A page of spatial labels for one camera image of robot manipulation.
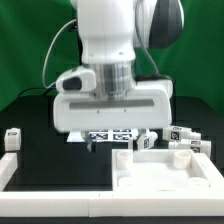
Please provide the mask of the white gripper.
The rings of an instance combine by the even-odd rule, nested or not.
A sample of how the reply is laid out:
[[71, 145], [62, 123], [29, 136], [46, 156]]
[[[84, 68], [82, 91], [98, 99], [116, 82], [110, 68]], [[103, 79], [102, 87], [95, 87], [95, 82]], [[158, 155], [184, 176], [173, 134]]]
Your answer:
[[89, 93], [59, 93], [53, 106], [54, 126], [59, 132], [82, 131], [87, 149], [93, 152], [91, 130], [139, 129], [128, 140], [129, 149], [143, 149], [146, 128], [160, 129], [172, 122], [171, 80], [140, 81], [121, 100], [99, 100]]

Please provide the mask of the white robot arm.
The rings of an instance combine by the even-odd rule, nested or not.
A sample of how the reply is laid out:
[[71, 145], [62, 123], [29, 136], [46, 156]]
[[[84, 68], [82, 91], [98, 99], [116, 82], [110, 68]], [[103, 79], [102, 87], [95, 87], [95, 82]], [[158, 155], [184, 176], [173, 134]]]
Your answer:
[[134, 49], [171, 45], [184, 26], [180, 0], [70, 0], [77, 10], [81, 65], [56, 81], [54, 126], [79, 131], [92, 149], [91, 131], [150, 128], [172, 122], [173, 81], [155, 71], [134, 78]]

